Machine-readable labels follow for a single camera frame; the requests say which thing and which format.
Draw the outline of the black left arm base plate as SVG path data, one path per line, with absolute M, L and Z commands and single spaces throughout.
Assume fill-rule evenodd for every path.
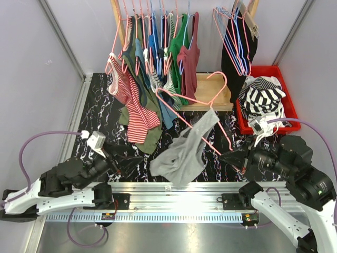
M 114 210 L 117 207 L 118 210 L 129 210 L 130 198 L 129 193 L 113 193 L 113 203 L 110 205 L 110 209 Z

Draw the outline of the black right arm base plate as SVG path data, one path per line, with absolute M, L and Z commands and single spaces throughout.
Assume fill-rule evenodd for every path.
M 245 204 L 239 197 L 238 193 L 223 193 L 221 195 L 222 205 L 224 210 L 242 211 L 253 210 L 254 208 Z

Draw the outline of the purple black striped tank top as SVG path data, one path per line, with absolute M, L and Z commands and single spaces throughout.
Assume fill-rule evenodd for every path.
M 252 77 L 248 76 L 245 80 L 244 87 L 252 87 L 254 89 L 281 89 L 281 83 L 280 81 L 272 76 L 259 76 L 259 77 Z

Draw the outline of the black white wide-striped top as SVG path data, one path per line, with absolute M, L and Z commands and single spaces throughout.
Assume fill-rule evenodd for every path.
M 257 116 L 283 112 L 282 99 L 286 93 L 279 88 L 260 89 L 249 87 L 239 94 L 241 113 L 244 119 L 251 120 Z

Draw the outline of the white plain tank top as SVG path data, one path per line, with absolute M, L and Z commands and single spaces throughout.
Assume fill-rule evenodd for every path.
M 266 118 L 268 118 L 269 121 L 270 120 L 275 120 L 275 119 L 285 118 L 284 106 L 283 106 L 282 103 L 279 103 L 278 106 L 276 107 L 276 109 L 274 111 L 262 113 L 262 115 L 258 115 L 258 116 L 266 117 Z M 274 133 L 279 128 L 285 127 L 285 124 L 283 123 L 283 121 L 277 121 L 277 122 L 272 122 L 272 123 L 268 123 L 268 124 L 269 125 L 273 125 L 273 127 L 274 127 Z

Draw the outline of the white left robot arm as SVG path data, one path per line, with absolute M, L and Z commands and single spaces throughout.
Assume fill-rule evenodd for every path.
M 1 220 L 30 222 L 63 209 L 113 207 L 112 186 L 98 179 L 108 171 L 127 178 L 143 161 L 140 156 L 126 156 L 128 149 L 125 145 L 105 144 L 90 163 L 71 157 L 41 174 L 29 188 L 5 190 Z

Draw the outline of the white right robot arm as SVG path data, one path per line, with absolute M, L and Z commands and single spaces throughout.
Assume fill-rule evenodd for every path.
M 261 169 L 284 177 L 286 188 L 302 206 L 310 225 L 277 205 L 252 179 L 239 188 L 239 205 L 263 213 L 292 241 L 296 252 L 336 252 L 336 192 L 332 180 L 311 164 L 313 150 L 296 135 L 283 136 L 276 151 L 256 147 L 254 142 L 249 136 L 240 148 L 220 159 L 245 174 Z

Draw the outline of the grey tank top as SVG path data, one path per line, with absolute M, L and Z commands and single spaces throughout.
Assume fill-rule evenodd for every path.
M 150 163 L 152 176 L 161 176 L 176 187 L 193 181 L 204 170 L 202 161 L 206 140 L 219 122 L 213 109 L 208 110 L 191 128 L 183 130 L 177 138 Z

